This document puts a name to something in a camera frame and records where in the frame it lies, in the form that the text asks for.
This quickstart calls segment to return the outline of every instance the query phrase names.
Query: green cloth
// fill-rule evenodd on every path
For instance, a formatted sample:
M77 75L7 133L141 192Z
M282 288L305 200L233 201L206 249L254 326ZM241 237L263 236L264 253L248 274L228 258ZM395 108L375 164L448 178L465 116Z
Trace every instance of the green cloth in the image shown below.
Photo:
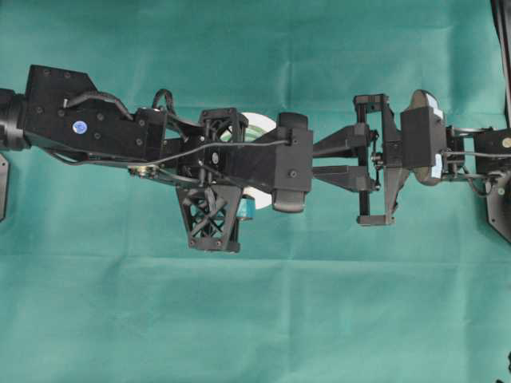
M0 86L22 92L30 64L87 72L130 110L166 87L193 120L307 114L316 140L355 121L354 95L386 93L399 113L415 89L448 124L505 127L482 0L0 0ZM465 184L410 177L396 224L360 227L357 195L314 181L303 214L257 211L239 254L203 253L171 188L6 156L0 381L507 377L511 246Z

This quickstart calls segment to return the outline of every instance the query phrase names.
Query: black bracket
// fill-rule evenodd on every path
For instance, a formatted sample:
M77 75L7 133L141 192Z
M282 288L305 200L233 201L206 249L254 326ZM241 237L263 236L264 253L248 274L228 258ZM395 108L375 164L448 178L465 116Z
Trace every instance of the black bracket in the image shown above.
M329 184L358 193L360 215L357 222L363 226L390 225L398 206L396 200L410 171L402 166L401 132L394 123L389 99L385 94L356 96L353 100L357 113L357 123L346 126L323 138L314 145L313 157L353 157L358 166L314 167L314 177ZM382 114L382 152L375 150L378 133L370 130L367 114ZM369 175L369 147L373 144L370 159L377 170L377 179ZM385 184L385 214L370 213L372 191L379 189L379 171L383 170Z
M0 154L0 221L6 217L9 162Z

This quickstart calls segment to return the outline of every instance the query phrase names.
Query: teal fabric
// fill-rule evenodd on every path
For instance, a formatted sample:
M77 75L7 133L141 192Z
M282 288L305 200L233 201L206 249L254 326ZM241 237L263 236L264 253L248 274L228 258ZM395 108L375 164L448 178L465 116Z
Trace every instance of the teal fabric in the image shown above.
M400 112L415 89L448 123L505 126L482 0L0 0L0 86L22 92L33 63L87 72L131 110L166 87L194 120L224 106L304 113L316 140L354 122L355 94L387 93ZM6 156L0 381L507 374L511 247L464 184L412 177L396 224L367 228L356 195L315 181L303 214L257 211L239 254L210 254L187 248L170 188L38 149Z

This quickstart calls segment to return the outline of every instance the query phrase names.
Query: robotic arm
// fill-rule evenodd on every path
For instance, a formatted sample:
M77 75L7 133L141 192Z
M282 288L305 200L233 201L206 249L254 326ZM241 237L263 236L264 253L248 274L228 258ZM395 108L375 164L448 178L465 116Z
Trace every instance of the robotic arm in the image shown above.
M0 150L37 146L64 164L124 168L176 187L188 244L199 250L240 249L239 224L253 204L245 187L270 193L273 208L286 213L302 211L311 190L307 118L281 113L276 129L253 142L245 141L247 126L234 108L204 110L197 123L181 119L166 89L131 114L87 74L37 65L24 95L0 89ZM179 138L165 138L167 131Z
M437 100L423 90L401 113L401 130L385 94L356 96L354 105L356 123L315 144L307 118L296 113L280 113L275 129L248 142L248 120L234 108L204 110L198 122L187 121L177 116L172 94L161 89L150 107L132 114L85 73L32 65L25 94L0 89L0 150L37 146L64 164L124 168L173 186L188 245L203 251L239 251L239 225L252 217L254 203L247 187L271 194L275 210L297 213L314 177L358 193L360 225L390 225L410 173L427 186L467 182L486 199L490 225L511 242L508 129L446 128ZM382 116L380 150L368 113ZM178 138L167 138L167 131ZM465 151L467 139L475 152ZM466 156L476 157L475 173L465 166ZM312 166L313 158L325 157L356 158L358 165ZM1 217L8 163L0 160ZM380 172L385 213L372 215L370 194L382 186Z

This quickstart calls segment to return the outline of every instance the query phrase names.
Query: black mounting plate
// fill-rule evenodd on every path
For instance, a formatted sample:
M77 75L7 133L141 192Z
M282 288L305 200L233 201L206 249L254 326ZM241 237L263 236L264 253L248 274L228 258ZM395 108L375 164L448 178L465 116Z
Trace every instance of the black mounting plate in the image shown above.
M486 197L488 223L500 235L511 242L511 171L497 179L497 184ZM486 192L491 185L486 183Z

